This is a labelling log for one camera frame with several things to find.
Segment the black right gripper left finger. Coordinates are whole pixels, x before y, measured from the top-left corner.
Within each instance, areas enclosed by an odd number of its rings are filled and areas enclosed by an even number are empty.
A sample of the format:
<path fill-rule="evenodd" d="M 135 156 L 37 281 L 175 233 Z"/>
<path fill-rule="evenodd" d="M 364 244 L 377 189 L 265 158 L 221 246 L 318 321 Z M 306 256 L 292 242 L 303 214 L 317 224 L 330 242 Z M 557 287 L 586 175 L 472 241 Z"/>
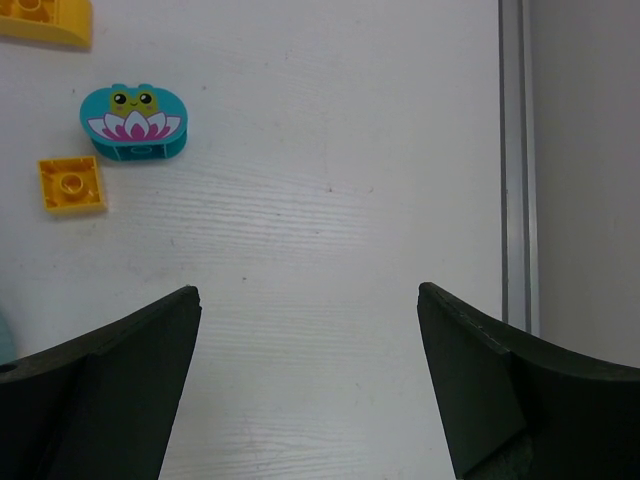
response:
<path fill-rule="evenodd" d="M 4 479 L 156 479 L 202 309 L 185 286 L 1 366 Z"/>

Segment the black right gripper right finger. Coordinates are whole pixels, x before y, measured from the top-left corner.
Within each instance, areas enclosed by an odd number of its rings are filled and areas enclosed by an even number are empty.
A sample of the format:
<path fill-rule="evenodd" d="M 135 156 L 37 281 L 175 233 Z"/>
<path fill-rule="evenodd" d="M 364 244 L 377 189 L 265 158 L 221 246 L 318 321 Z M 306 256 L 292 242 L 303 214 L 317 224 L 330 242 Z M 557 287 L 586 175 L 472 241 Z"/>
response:
<path fill-rule="evenodd" d="M 639 371 L 419 287 L 422 342 L 458 479 L 636 479 Z"/>

